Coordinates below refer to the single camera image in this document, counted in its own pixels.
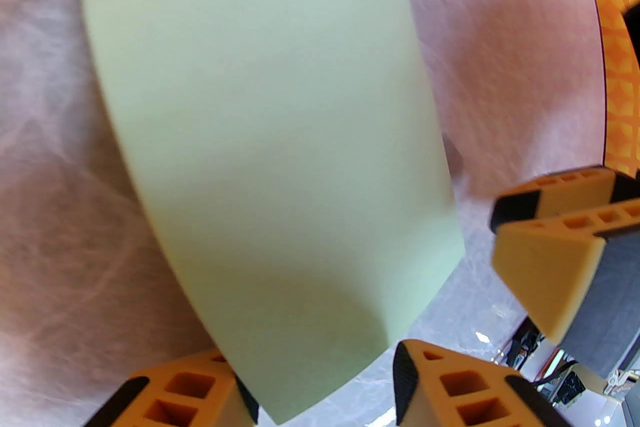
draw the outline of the orange textured surface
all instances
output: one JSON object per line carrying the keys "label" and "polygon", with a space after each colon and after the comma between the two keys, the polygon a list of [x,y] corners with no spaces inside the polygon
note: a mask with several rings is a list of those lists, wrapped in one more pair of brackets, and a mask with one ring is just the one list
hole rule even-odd
{"label": "orange textured surface", "polygon": [[629,174],[640,168],[640,69],[622,12],[637,1],[596,0],[605,61],[605,164]]}

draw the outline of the wire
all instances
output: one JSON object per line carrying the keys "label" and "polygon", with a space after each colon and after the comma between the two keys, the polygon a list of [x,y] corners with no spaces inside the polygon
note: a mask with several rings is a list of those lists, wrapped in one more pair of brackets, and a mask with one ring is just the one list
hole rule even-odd
{"label": "wire", "polygon": [[554,379],[556,379],[556,377],[560,377],[564,372],[566,372],[567,370],[569,370],[569,368],[571,368],[573,365],[575,365],[576,363],[578,363],[578,361],[573,360],[573,361],[568,361],[567,363],[565,363],[562,366],[559,366],[558,368],[556,368],[550,375],[548,375],[547,377],[545,377],[544,379],[540,379],[539,381],[533,381],[531,384],[537,388],[538,386],[542,386],[543,384],[547,384],[550,383],[551,381],[553,381]]}

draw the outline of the pale green foam block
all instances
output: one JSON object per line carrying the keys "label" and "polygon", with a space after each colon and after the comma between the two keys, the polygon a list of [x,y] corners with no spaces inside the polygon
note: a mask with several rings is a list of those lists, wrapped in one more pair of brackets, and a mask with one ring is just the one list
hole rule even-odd
{"label": "pale green foam block", "polygon": [[167,259],[277,422],[354,377],[464,253],[408,0],[84,0]]}

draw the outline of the marble floor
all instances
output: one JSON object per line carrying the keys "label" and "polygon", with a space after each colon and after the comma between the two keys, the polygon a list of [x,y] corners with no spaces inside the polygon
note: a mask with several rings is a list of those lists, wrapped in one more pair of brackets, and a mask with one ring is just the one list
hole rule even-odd
{"label": "marble floor", "polygon": [[[492,198],[602,161],[594,0],[411,0],[466,258],[414,323],[489,358],[524,313],[489,266]],[[80,0],[0,0],[0,417],[81,425],[128,373],[210,345],[101,105]],[[391,353],[291,427],[394,423]],[[260,425],[272,425],[263,418]]]}

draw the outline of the black edge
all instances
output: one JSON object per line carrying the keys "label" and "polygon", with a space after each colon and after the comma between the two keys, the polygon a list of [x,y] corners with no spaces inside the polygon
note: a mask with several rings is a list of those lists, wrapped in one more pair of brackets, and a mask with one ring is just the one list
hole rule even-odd
{"label": "black edge", "polygon": [[572,427],[529,381],[519,375],[507,375],[504,380],[544,427]]}
{"label": "black edge", "polygon": [[260,404],[258,404],[258,401],[254,398],[253,395],[251,395],[251,392],[247,389],[245,384],[240,381],[240,378],[237,375],[235,376],[235,378],[235,381],[238,384],[238,390],[240,390],[240,397],[242,397],[242,401],[245,403],[245,407],[247,407],[246,410],[249,411],[251,420],[253,420],[253,422],[257,424],[258,409],[260,409]]}
{"label": "black edge", "polygon": [[615,175],[610,203],[640,198],[640,182],[638,180],[618,171],[615,172]]}
{"label": "black edge", "polygon": [[124,410],[149,384],[149,377],[133,377],[126,381],[84,424],[84,427],[111,427]]}
{"label": "black edge", "polygon": [[393,394],[395,395],[395,423],[400,425],[405,418],[411,400],[418,388],[418,369],[414,365],[405,344],[400,342],[393,356]]}
{"label": "black edge", "polygon": [[489,228],[496,233],[498,228],[505,223],[516,221],[529,221],[536,218],[538,203],[540,202],[540,189],[519,194],[510,194],[496,199],[493,205],[493,213],[489,221]]}
{"label": "black edge", "polygon": [[630,8],[622,15],[622,19],[624,19],[626,31],[629,33],[635,58],[638,59],[638,55],[640,55],[640,4]]}

